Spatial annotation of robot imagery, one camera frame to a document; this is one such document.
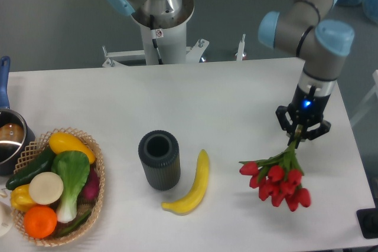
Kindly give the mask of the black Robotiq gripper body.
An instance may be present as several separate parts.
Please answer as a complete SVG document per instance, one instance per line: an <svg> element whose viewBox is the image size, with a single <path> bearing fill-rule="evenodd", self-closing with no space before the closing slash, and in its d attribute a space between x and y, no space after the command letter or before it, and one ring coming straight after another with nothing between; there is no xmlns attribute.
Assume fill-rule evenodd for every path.
<svg viewBox="0 0 378 252"><path fill-rule="evenodd" d="M310 127L321 123L329 98L330 95L316 96L306 93L297 86L292 101L288 105L288 113L294 125Z"/></svg>

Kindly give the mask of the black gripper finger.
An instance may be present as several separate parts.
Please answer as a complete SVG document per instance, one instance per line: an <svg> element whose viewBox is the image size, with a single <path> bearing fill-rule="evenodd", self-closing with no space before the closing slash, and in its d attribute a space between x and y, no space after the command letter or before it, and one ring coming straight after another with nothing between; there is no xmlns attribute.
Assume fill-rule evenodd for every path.
<svg viewBox="0 0 378 252"><path fill-rule="evenodd" d="M331 123L327 120L322 120L319 126L315 129L308 130L303 125L298 125L295 131L295 149L298 148L301 142L306 140L314 140L330 131Z"/></svg>
<svg viewBox="0 0 378 252"><path fill-rule="evenodd" d="M289 141L293 142L295 139L295 131L297 127L296 112L293 105L278 106L275 111L281 129L284 130L289 137Z"/></svg>

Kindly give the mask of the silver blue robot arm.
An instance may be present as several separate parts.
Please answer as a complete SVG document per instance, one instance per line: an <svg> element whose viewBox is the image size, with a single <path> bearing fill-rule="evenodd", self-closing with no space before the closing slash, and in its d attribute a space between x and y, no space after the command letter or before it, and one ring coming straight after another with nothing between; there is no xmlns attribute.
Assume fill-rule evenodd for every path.
<svg viewBox="0 0 378 252"><path fill-rule="evenodd" d="M293 99L276 110L290 144L298 146L330 130L323 112L344 62L350 53L354 30L341 21L326 19L338 0L292 0L285 14L267 13L258 40L304 60ZM139 25L148 65L198 62L207 47L199 40L187 47L187 22L194 0L107 0L123 16Z"/></svg>

